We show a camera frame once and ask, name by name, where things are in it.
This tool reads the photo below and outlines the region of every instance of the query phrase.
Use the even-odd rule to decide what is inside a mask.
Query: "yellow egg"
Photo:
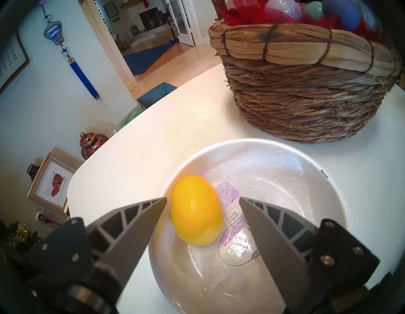
[[[198,175],[177,183],[170,212],[177,234],[188,244],[207,245],[222,231],[224,213],[220,197],[214,187]]]

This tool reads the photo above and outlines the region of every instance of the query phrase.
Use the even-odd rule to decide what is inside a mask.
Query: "basket rim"
[[[219,55],[237,59],[284,65],[322,64],[380,77],[398,75],[402,69],[401,55],[394,47],[390,49],[346,30],[298,23],[228,26],[223,19],[217,19],[208,33]],[[293,50],[311,57],[286,59],[285,52]]]

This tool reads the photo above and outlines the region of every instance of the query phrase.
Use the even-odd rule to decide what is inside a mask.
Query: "framed picture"
[[[109,19],[118,15],[118,10],[114,2],[107,3],[103,7]]]
[[[0,55],[0,94],[29,62],[18,34],[13,34]]]
[[[76,169],[48,153],[28,192],[27,198],[46,208],[66,214],[68,186]]]

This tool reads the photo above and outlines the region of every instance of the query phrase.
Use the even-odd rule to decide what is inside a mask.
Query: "door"
[[[190,25],[182,0],[166,0],[166,3],[169,5],[170,14],[179,31],[179,41],[183,44],[194,46]]]

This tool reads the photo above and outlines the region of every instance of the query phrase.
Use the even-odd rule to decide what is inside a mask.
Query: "gold tinsel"
[[[18,224],[16,232],[10,234],[4,246],[7,249],[16,248],[19,243],[23,243],[31,234],[31,227],[28,224]]]

